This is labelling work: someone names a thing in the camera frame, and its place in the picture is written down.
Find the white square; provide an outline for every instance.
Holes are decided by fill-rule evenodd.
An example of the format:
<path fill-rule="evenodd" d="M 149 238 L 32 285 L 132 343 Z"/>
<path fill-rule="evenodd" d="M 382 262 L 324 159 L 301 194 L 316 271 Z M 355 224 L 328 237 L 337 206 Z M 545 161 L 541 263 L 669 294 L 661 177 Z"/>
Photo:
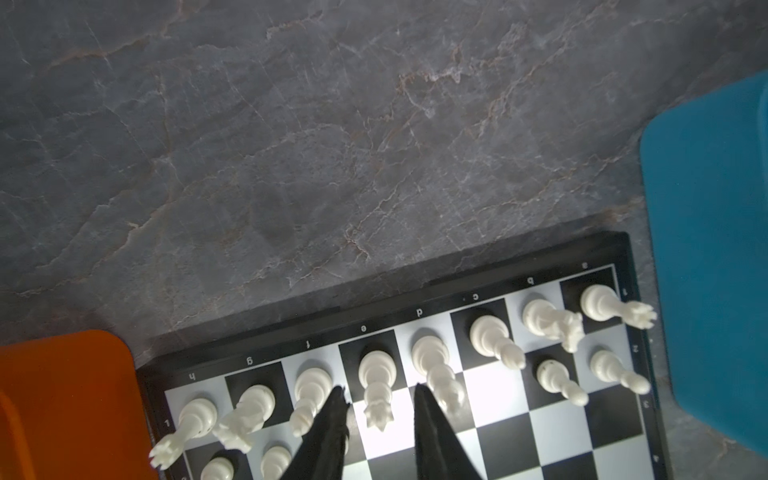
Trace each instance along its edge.
<path fill-rule="evenodd" d="M 414 446 L 413 402 L 408 389 L 392 392 L 392 416 L 395 417 L 395 421 L 389 423 L 384 428 L 384 432 L 376 427 L 366 426 L 365 402 L 355 402 L 353 408 L 360 428 L 362 447 L 366 451 L 368 460 Z"/>
<path fill-rule="evenodd" d="M 344 364 L 341 361 L 341 352 L 336 344 L 321 346 L 318 349 L 311 349 L 305 352 L 297 353 L 283 359 L 283 372 L 286 376 L 286 384 L 290 391 L 290 399 L 296 405 L 296 379 L 299 374 L 306 369 L 318 367 L 331 375 L 333 385 L 341 385 L 344 388 L 344 397 L 347 402 L 352 401 L 349 396 L 349 387 L 344 373 Z"/>
<path fill-rule="evenodd" d="M 587 393 L 618 385 L 618 382 L 603 382 L 589 368 L 592 356 L 601 349 L 608 349 L 618 355 L 625 369 L 633 369 L 627 327 L 623 323 L 590 333 L 579 342 L 578 350 L 574 353 L 578 383 Z"/>
<path fill-rule="evenodd" d="M 528 411 L 528 399 L 519 370 L 510 370 L 496 361 L 465 370 L 464 382 L 476 427 Z"/>
<path fill-rule="evenodd" d="M 216 406 L 218 419 L 221 419 L 221 417 L 233 410 L 230 391 L 227 388 L 227 382 L 224 380 L 223 376 L 217 376 L 212 379 L 201 380 L 199 382 L 190 383 L 189 385 L 166 390 L 165 399 L 168 402 L 170 416 L 173 417 L 172 419 L 167 420 L 172 421 L 176 429 L 179 428 L 179 414 L 181 413 L 181 409 L 194 399 L 207 399 L 213 402 Z M 218 442 L 218 439 L 214 437 L 214 434 L 209 433 L 198 439 L 190 439 L 184 445 L 184 450 L 194 449 L 195 447 L 208 445 L 213 442 Z"/>
<path fill-rule="evenodd" d="M 438 313 L 437 315 L 427 316 L 422 319 L 413 320 L 395 327 L 395 337 L 397 338 L 397 348 L 400 351 L 402 360 L 402 370 L 406 375 L 406 384 L 414 386 L 417 383 L 426 382 L 426 377 L 419 375 L 413 366 L 411 350 L 416 340 L 427 335 L 434 335 L 443 341 L 448 347 L 450 359 L 448 365 L 454 373 L 462 371 L 462 361 L 458 357 L 458 347 L 456 346 L 456 337 L 453 333 L 453 324 L 450 313 Z"/>
<path fill-rule="evenodd" d="M 650 461 L 648 440 L 638 435 L 611 443 L 593 452 L 594 465 L 600 480 L 653 480 L 654 467 Z"/>
<path fill-rule="evenodd" d="M 530 413 L 539 465 L 549 465 L 592 450 L 584 407 L 568 400 Z"/>
<path fill-rule="evenodd" d="M 544 472 L 541 471 L 541 467 L 536 467 L 499 478 L 498 480 L 544 480 Z"/>
<path fill-rule="evenodd" d="M 263 480 L 261 475 L 261 459 L 267 450 L 279 445 L 288 449 L 292 458 L 299 451 L 302 440 L 300 437 L 296 438 L 293 436 L 288 423 L 268 426 L 265 429 L 251 433 L 249 437 L 253 441 L 253 447 L 246 454 L 246 457 L 248 458 L 250 474 L 253 480 Z"/>
<path fill-rule="evenodd" d="M 456 438 L 458 442 L 462 444 L 464 452 L 469 457 L 469 461 L 475 470 L 478 471 L 483 480 L 488 478 L 485 473 L 485 463 L 482 460 L 482 450 L 480 449 L 480 440 L 478 439 L 478 431 L 476 429 L 465 430 L 464 432 L 457 433 Z"/>
<path fill-rule="evenodd" d="M 368 467 L 368 461 L 363 460 L 345 465 L 341 472 L 341 480 L 371 480 L 371 469 Z"/>
<path fill-rule="evenodd" d="M 509 326 L 512 329 L 512 339 L 524 352 L 532 352 L 559 343 L 557 340 L 549 340 L 543 336 L 534 335 L 523 323 L 523 309 L 528 305 L 528 302 L 535 299 L 547 300 L 559 309 L 565 308 L 560 281 L 543 283 L 504 295 L 507 314 L 509 315 Z"/>

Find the chessboard square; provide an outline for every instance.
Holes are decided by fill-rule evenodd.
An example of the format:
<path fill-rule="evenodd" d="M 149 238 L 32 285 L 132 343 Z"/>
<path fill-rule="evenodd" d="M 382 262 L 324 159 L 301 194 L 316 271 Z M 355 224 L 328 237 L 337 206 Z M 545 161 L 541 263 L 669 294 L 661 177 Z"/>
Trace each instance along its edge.
<path fill-rule="evenodd" d="M 541 470 L 544 473 L 544 480 L 598 480 L 592 452 L 546 465 L 541 467 Z M 624 480 L 623 475 L 615 478 Z"/>
<path fill-rule="evenodd" d="M 541 472 L 541 467 L 536 467 L 525 472 L 508 475 L 504 478 L 497 478 L 496 480 L 544 480 L 544 474 Z"/>
<path fill-rule="evenodd" d="M 273 395 L 275 395 L 275 409 L 272 415 L 264 422 L 264 427 L 287 422 L 290 414 L 293 413 L 293 404 L 290 399 L 288 384 L 286 383 L 285 373 L 280 362 L 235 373 L 225 377 L 224 380 L 226 380 L 227 388 L 230 391 L 233 408 L 237 407 L 240 396 L 254 385 L 264 385 L 272 390 Z"/>
<path fill-rule="evenodd" d="M 438 313 L 437 315 L 426 316 L 422 319 L 416 319 L 411 322 L 401 323 L 395 327 L 395 336 L 397 337 L 397 347 L 400 351 L 402 360 L 402 369 L 406 375 L 406 384 L 414 386 L 417 383 L 426 382 L 424 375 L 416 372 L 413 366 L 411 351 L 416 341 L 423 336 L 433 335 L 440 338 L 445 346 L 448 347 L 450 359 L 448 365 L 455 373 L 462 371 L 462 361 L 458 354 L 456 337 L 453 333 L 453 323 L 449 313 Z"/>
<path fill-rule="evenodd" d="M 392 415 L 395 421 L 390 422 L 384 432 L 374 426 L 367 426 L 365 402 L 355 402 L 353 408 L 368 460 L 414 446 L 413 403 L 407 389 L 392 392 Z"/>
<path fill-rule="evenodd" d="M 372 480 L 368 462 L 363 460 L 362 462 L 344 465 L 344 469 L 341 472 L 341 480 Z"/>
<path fill-rule="evenodd" d="M 536 441 L 527 413 L 478 427 L 477 433 L 488 478 L 538 467 Z"/>
<path fill-rule="evenodd" d="M 230 400 L 230 392 L 227 389 L 227 383 L 223 376 L 213 377 L 212 379 L 201 380 L 165 391 L 165 399 L 168 402 L 170 410 L 170 420 L 176 429 L 179 428 L 179 414 L 186 404 L 194 399 L 210 400 L 216 406 L 218 418 L 225 416 L 233 410 Z M 213 433 L 209 433 L 198 439 L 189 439 L 184 445 L 185 449 L 194 449 L 201 445 L 218 442 Z"/>
<path fill-rule="evenodd" d="M 512 330 L 511 337 L 523 349 L 523 352 L 531 352 L 560 343 L 557 340 L 550 340 L 531 333 L 531 330 L 523 323 L 523 309 L 531 300 L 536 299 L 547 300 L 556 308 L 562 309 L 563 298 L 560 292 L 560 283 L 557 281 L 543 283 L 510 293 L 504 297 L 509 315 L 509 326 Z"/>
<path fill-rule="evenodd" d="M 510 370 L 497 360 L 463 373 L 476 426 L 509 419 L 528 411 L 520 370 Z"/>
<path fill-rule="evenodd" d="M 494 300 L 492 302 L 483 303 L 482 305 L 470 306 L 469 308 L 451 313 L 451 321 L 453 322 L 453 331 L 456 335 L 458 355 L 461 358 L 462 368 L 464 370 L 485 365 L 486 363 L 496 360 L 496 358 L 492 356 L 480 355 L 478 351 L 475 350 L 475 347 L 472 346 L 472 341 L 469 339 L 469 330 L 472 328 L 472 324 L 475 320 L 484 315 L 495 316 L 509 327 L 507 306 L 504 299 Z"/>
<path fill-rule="evenodd" d="M 482 460 L 482 449 L 480 448 L 480 439 L 478 439 L 477 430 L 471 429 L 457 433 L 456 438 L 458 439 L 458 442 L 462 444 L 464 453 L 467 454 L 467 458 L 469 458 L 472 466 L 477 470 L 480 478 L 487 480 L 488 476 L 485 474 L 485 463 L 483 463 Z"/>
<path fill-rule="evenodd" d="M 603 382 L 594 376 L 589 368 L 592 356 L 600 350 L 612 351 L 621 359 L 624 368 L 633 369 L 632 354 L 630 352 L 629 339 L 627 338 L 627 326 L 621 323 L 590 333 L 579 342 L 578 351 L 574 353 L 574 364 L 576 365 L 578 382 L 586 393 L 618 385 L 618 382 Z"/>
<path fill-rule="evenodd" d="M 593 320 L 581 311 L 581 294 L 589 287 L 593 285 L 605 285 L 616 291 L 616 279 L 614 277 L 614 268 L 612 266 L 606 266 L 594 272 L 585 273 L 584 275 L 575 276 L 568 280 L 560 282 L 560 288 L 562 290 L 563 305 L 571 312 L 581 313 L 584 315 L 584 333 L 597 332 L 598 330 L 607 329 L 612 326 L 621 325 L 623 322 L 617 316 L 605 320 L 604 322 L 598 322 Z"/>
<path fill-rule="evenodd" d="M 594 464 L 600 480 L 653 480 L 654 467 L 645 435 L 595 449 Z"/>
<path fill-rule="evenodd" d="M 395 383 L 392 385 L 392 390 L 404 389 L 407 386 L 406 376 L 402 371 L 400 352 L 397 348 L 397 338 L 395 337 L 395 332 L 392 330 L 363 337 L 362 339 L 353 340 L 352 342 L 341 343 L 339 345 L 339 353 L 341 355 L 341 361 L 344 364 L 346 381 L 349 386 L 349 395 L 352 397 L 353 402 L 362 400 L 366 391 L 360 383 L 360 361 L 365 355 L 374 350 L 382 350 L 395 361 L 395 369 L 397 373 Z"/>
<path fill-rule="evenodd" d="M 465 392 L 467 391 L 467 383 L 464 378 L 464 372 L 456 374 L 456 382 L 459 382 L 464 387 Z M 408 391 L 410 392 L 411 400 L 413 400 L 416 387 L 412 386 L 408 388 Z M 459 411 L 453 415 L 447 415 L 446 418 L 448 419 L 448 423 L 451 425 L 451 428 L 455 433 L 473 429 L 475 427 L 475 419 L 472 416 L 472 400 L 467 396 L 466 400 L 464 401 L 464 405 L 462 405 Z"/>
<path fill-rule="evenodd" d="M 637 395 L 621 385 L 589 395 L 584 410 L 596 449 L 643 433 Z"/>
<path fill-rule="evenodd" d="M 523 379 L 525 395 L 530 410 L 551 405 L 560 402 L 563 399 L 563 395 L 560 393 L 550 393 L 544 390 L 536 378 L 538 367 L 545 360 L 557 360 L 565 365 L 571 380 L 578 383 L 578 373 L 576 372 L 576 366 L 574 364 L 574 356 L 563 350 L 563 347 L 560 344 L 526 353 L 526 366 L 520 371 L 520 375 Z"/>
<path fill-rule="evenodd" d="M 317 349 L 310 349 L 296 355 L 287 356 L 281 362 L 283 372 L 285 373 L 288 391 L 290 392 L 291 402 L 296 405 L 296 379 L 301 372 L 310 368 L 321 368 L 331 375 L 333 385 L 340 385 L 344 388 L 344 397 L 347 402 L 351 402 L 349 396 L 349 386 L 346 383 L 346 374 L 344 373 L 344 363 L 341 360 L 339 347 L 336 344 L 322 346 Z"/>
<path fill-rule="evenodd" d="M 347 442 L 346 455 L 344 455 L 344 465 L 351 465 L 366 459 L 366 450 L 362 447 L 360 428 L 355 418 L 355 409 L 347 409 L 346 427 L 349 430 L 349 441 Z"/>
<path fill-rule="evenodd" d="M 215 442 L 187 450 L 185 455 L 187 456 L 187 463 L 190 467 L 190 476 L 192 478 L 200 478 L 203 468 L 213 458 L 223 457 L 229 460 L 234 467 L 235 475 L 232 477 L 232 480 L 253 480 L 250 461 L 240 450 L 226 450 L 223 445 Z"/>
<path fill-rule="evenodd" d="M 372 480 L 417 480 L 415 449 L 400 450 L 368 461 Z"/>
<path fill-rule="evenodd" d="M 291 457 L 293 457 L 301 446 L 301 438 L 293 436 L 293 432 L 287 423 L 279 423 L 257 430 L 249 435 L 249 440 L 253 442 L 253 447 L 246 454 L 246 457 L 250 464 L 250 474 L 253 480 L 263 480 L 261 475 L 261 459 L 267 450 L 274 446 L 281 446 L 287 449 Z"/>
<path fill-rule="evenodd" d="M 530 415 L 540 465 L 592 450 L 584 407 L 563 400 Z"/>

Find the blue container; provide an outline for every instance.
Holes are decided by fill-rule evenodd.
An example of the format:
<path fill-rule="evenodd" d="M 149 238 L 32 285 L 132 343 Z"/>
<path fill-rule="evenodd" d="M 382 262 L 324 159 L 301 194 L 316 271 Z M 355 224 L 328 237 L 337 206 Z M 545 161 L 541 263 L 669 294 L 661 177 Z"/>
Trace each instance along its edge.
<path fill-rule="evenodd" d="M 675 398 L 768 455 L 768 71 L 659 115 L 640 153 Z"/>

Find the chess piece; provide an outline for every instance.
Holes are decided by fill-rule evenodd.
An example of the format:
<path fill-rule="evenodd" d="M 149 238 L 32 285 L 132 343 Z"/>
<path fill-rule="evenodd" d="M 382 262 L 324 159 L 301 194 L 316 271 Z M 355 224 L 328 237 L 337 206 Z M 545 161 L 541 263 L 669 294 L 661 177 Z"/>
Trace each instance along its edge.
<path fill-rule="evenodd" d="M 264 480 L 278 480 L 290 465 L 290 452 L 281 446 L 274 446 L 261 458 L 261 476 Z"/>
<path fill-rule="evenodd" d="M 216 406 L 210 400 L 195 399 L 186 404 L 179 413 L 179 428 L 176 432 L 164 436 L 150 450 L 150 465 L 160 466 L 160 470 L 173 465 L 184 451 L 187 440 L 208 435 L 217 417 Z"/>
<path fill-rule="evenodd" d="M 536 379 L 544 390 L 550 393 L 562 393 L 576 406 L 585 406 L 589 403 L 587 393 L 571 380 L 568 369 L 557 360 L 542 362 L 536 371 Z"/>
<path fill-rule="evenodd" d="M 333 381 L 325 370 L 312 368 L 301 372 L 293 389 L 296 407 L 288 421 L 293 436 L 300 437 L 310 430 L 315 415 L 323 407 L 331 388 Z"/>
<path fill-rule="evenodd" d="M 414 344 L 411 356 L 416 372 L 426 376 L 427 386 L 440 407 L 448 415 L 458 413 L 464 405 L 467 392 L 456 381 L 456 374 L 448 365 L 448 347 L 436 336 L 424 336 Z"/>
<path fill-rule="evenodd" d="M 395 360 L 381 350 L 374 350 L 360 361 L 358 377 L 360 385 L 366 389 L 363 398 L 367 426 L 375 426 L 383 432 L 387 424 L 395 420 L 392 414 L 392 385 L 397 377 Z"/>
<path fill-rule="evenodd" d="M 501 319 L 483 315 L 472 323 L 469 339 L 480 355 L 494 356 L 511 370 L 525 368 L 525 353 L 509 338 L 509 328 Z"/>
<path fill-rule="evenodd" d="M 528 302 L 523 309 L 523 323 L 531 333 L 550 340 L 560 340 L 568 353 L 573 353 L 584 338 L 584 324 L 580 313 L 558 310 L 547 300 Z"/>
<path fill-rule="evenodd" d="M 603 382 L 620 382 L 638 395 L 650 392 L 650 382 L 645 377 L 625 369 L 621 359 L 608 350 L 596 352 L 589 361 L 589 369 Z"/>
<path fill-rule="evenodd" d="M 226 458 L 216 457 L 203 468 L 200 480 L 232 480 L 235 476 L 235 468 L 232 462 Z"/>
<path fill-rule="evenodd" d="M 658 314 L 654 308 L 642 302 L 622 302 L 614 289 L 605 285 L 593 285 L 581 294 L 581 311 L 598 322 L 615 316 L 636 329 L 650 329 Z"/>
<path fill-rule="evenodd" d="M 248 435 L 261 429 L 275 409 L 275 395 L 264 385 L 254 385 L 240 396 L 237 407 L 214 427 L 213 434 L 227 450 L 248 453 L 253 442 Z"/>

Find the black square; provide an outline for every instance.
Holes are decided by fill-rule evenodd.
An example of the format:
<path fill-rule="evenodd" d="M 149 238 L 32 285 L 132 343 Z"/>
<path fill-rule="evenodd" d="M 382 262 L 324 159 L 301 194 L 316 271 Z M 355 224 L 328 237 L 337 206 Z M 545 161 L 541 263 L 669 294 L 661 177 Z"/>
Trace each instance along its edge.
<path fill-rule="evenodd" d="M 235 475 L 232 480 L 253 480 L 253 476 L 250 474 L 248 458 L 240 450 L 226 450 L 219 442 L 214 442 L 187 450 L 185 454 L 190 465 L 192 478 L 200 478 L 203 468 L 213 458 L 224 457 L 232 462 L 232 466 L 235 469 Z"/>
<path fill-rule="evenodd" d="M 416 450 L 400 450 L 368 461 L 372 480 L 416 480 Z"/>
<path fill-rule="evenodd" d="M 507 315 L 507 306 L 504 299 L 471 306 L 467 309 L 451 313 L 453 332 L 456 337 L 456 346 L 458 347 L 458 357 L 462 361 L 463 370 L 469 370 L 476 366 L 496 361 L 496 358 L 492 356 L 480 355 L 469 340 L 469 329 L 472 328 L 474 321 L 483 315 L 493 315 L 504 322 L 507 328 L 509 328 L 509 316 Z"/>
<path fill-rule="evenodd" d="M 544 480 L 598 480 L 592 452 L 541 467 Z"/>
<path fill-rule="evenodd" d="M 501 478 L 538 466 L 538 451 L 528 413 L 478 428 L 488 478 Z"/>
<path fill-rule="evenodd" d="M 392 385 L 392 390 L 404 389 L 407 386 L 406 375 L 402 370 L 400 352 L 397 348 L 397 338 L 394 331 L 390 330 L 353 340 L 352 342 L 342 343 L 339 345 L 339 353 L 341 354 L 341 361 L 344 365 L 344 373 L 346 374 L 346 383 L 349 386 L 349 394 L 352 396 L 353 402 L 363 400 L 363 393 L 366 391 L 360 385 L 360 378 L 358 377 L 360 360 L 374 350 L 382 350 L 395 360 L 397 377 L 395 377 L 395 384 Z"/>
<path fill-rule="evenodd" d="M 614 282 L 614 269 L 607 266 L 604 269 L 587 273 L 581 276 L 575 276 L 569 280 L 560 282 L 560 291 L 563 294 L 563 305 L 566 310 L 581 313 L 581 294 L 593 285 L 605 285 L 616 291 L 616 282 Z M 617 316 L 607 319 L 604 322 L 598 322 L 584 315 L 584 333 L 590 334 L 598 330 L 607 329 L 609 326 L 621 324 L 621 319 Z"/>
<path fill-rule="evenodd" d="M 527 366 L 520 371 L 520 374 L 523 378 L 525 396 L 528 397 L 529 410 L 536 410 L 564 400 L 561 393 L 550 393 L 544 390 L 536 379 L 538 367 L 545 360 L 557 360 L 565 365 L 565 368 L 568 369 L 568 373 L 571 375 L 571 380 L 578 383 L 574 356 L 563 350 L 563 346 L 560 343 L 526 353 L 525 362 Z"/>
<path fill-rule="evenodd" d="M 293 413 L 293 402 L 290 399 L 283 365 L 280 362 L 260 366 L 259 368 L 235 373 L 225 378 L 230 391 L 232 407 L 237 407 L 240 396 L 254 385 L 264 385 L 275 395 L 275 410 L 272 416 L 264 422 L 264 428 L 287 422 Z"/>
<path fill-rule="evenodd" d="M 590 393 L 584 411 L 596 449 L 643 433 L 637 395 L 621 385 Z"/>
<path fill-rule="evenodd" d="M 347 444 L 349 448 L 344 455 L 344 465 L 351 465 L 366 459 L 366 451 L 362 446 L 362 438 L 360 437 L 360 428 L 357 425 L 357 418 L 355 418 L 355 409 L 352 406 L 346 413 L 346 426 L 349 429 L 349 443 Z"/>
<path fill-rule="evenodd" d="M 464 391 L 467 391 L 467 384 L 464 381 L 464 372 L 456 374 L 456 381 L 461 383 L 464 387 Z M 416 392 L 416 386 L 412 386 L 408 389 L 411 394 L 411 402 L 413 402 L 413 396 Z M 456 433 L 464 432 L 465 430 L 473 429 L 475 427 L 475 417 L 472 416 L 472 407 L 469 404 L 469 397 L 464 400 L 462 409 L 454 415 L 446 415 L 448 423 L 451 424 L 451 428 Z"/>

